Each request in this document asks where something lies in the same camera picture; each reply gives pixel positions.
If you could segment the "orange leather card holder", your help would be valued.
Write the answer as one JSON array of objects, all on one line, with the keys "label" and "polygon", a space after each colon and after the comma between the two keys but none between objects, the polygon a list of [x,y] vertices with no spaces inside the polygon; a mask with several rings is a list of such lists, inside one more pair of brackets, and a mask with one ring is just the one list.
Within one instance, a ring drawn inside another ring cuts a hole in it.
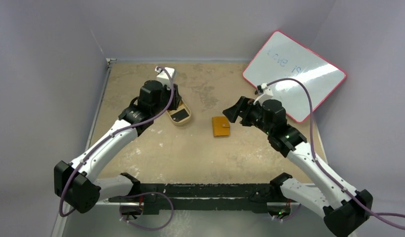
[{"label": "orange leather card holder", "polygon": [[212,129],[214,137],[228,137],[230,124],[225,116],[212,117]]}]

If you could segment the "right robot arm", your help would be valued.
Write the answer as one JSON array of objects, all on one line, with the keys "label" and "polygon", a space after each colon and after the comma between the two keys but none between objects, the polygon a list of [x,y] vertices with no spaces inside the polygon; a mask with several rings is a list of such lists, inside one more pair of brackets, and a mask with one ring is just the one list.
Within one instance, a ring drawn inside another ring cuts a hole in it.
[{"label": "right robot arm", "polygon": [[230,123],[240,117],[243,126],[254,126],[264,132],[271,147],[299,167],[316,186],[313,189],[289,177],[270,187],[274,200],[289,198],[299,202],[322,217],[337,237],[349,236],[369,219],[365,208],[372,207],[371,193],[366,189],[359,191],[344,181],[311,150],[306,137],[288,124],[280,101],[268,99],[259,103],[242,96],[223,114]]}]

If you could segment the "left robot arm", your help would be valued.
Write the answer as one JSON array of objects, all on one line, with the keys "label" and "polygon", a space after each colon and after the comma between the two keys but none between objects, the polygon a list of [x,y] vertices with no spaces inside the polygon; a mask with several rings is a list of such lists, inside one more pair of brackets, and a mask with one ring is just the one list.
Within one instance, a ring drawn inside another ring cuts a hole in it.
[{"label": "left robot arm", "polygon": [[103,168],[155,119],[176,109],[180,100],[177,84],[146,81],[104,136],[71,162],[58,162],[54,167],[54,192],[60,198],[59,215],[89,211],[103,194],[103,188],[95,184]]}]

